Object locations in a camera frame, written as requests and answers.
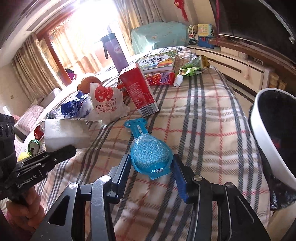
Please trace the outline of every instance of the hand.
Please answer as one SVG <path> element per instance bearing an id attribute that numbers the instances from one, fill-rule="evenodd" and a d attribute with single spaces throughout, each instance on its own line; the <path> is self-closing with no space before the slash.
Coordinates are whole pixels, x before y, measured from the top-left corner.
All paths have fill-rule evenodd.
<path id="1" fill-rule="evenodd" d="M 34 232 L 45 217 L 44 208 L 40 205 L 40 196 L 36 193 L 34 187 L 25 193 L 25 199 L 28 207 L 8 201 L 6 208 L 17 226 Z"/>

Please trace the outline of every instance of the white paper bag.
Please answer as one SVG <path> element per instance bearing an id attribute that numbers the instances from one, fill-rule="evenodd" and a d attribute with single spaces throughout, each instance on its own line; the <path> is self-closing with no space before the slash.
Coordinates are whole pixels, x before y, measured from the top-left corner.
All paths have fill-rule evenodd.
<path id="1" fill-rule="evenodd" d="M 130 111 L 123 102 L 122 92 L 117 88 L 91 83 L 90 95 L 93 109 L 86 117 L 88 121 L 102 121 L 102 124 L 107 125 L 128 115 Z"/>

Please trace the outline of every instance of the white bowl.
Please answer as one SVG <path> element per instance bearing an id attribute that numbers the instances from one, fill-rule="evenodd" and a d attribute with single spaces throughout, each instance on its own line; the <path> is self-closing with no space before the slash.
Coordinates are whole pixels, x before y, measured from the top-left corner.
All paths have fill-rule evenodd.
<path id="1" fill-rule="evenodd" d="M 281 180 L 286 185 L 290 186 L 291 188 L 296 190 L 296 178 L 288 169 L 287 165 L 281 158 L 280 154 L 278 153 L 276 147 L 274 146 L 270 136 L 268 135 L 263 121 L 261 119 L 259 109 L 258 109 L 258 100 L 262 93 L 266 91 L 279 91 L 282 92 L 296 101 L 296 98 L 291 94 L 274 88 L 266 88 L 258 92 L 255 98 L 254 107 L 251 113 L 251 126 L 253 128 L 255 139 L 257 140 L 258 145 L 262 149 L 263 153 L 265 154 L 272 172 L 274 176 Z"/>

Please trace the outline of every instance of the pink pillow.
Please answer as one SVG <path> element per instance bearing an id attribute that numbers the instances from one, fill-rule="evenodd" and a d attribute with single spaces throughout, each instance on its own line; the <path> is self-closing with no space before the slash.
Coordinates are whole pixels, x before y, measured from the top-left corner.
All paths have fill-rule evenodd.
<path id="1" fill-rule="evenodd" d="M 34 129 L 34 124 L 37 118 L 40 116 L 44 108 L 40 105 L 32 105 L 27 111 L 22 115 L 20 120 L 16 123 L 16 127 L 20 127 L 22 130 L 30 133 Z"/>

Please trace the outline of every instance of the green can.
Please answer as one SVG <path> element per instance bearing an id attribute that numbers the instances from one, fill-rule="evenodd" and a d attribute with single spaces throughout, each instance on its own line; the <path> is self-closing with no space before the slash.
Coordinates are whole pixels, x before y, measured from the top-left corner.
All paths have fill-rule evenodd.
<path id="1" fill-rule="evenodd" d="M 40 144 L 37 140 L 31 140 L 28 144 L 28 152 L 30 155 L 37 154 L 40 150 Z"/>

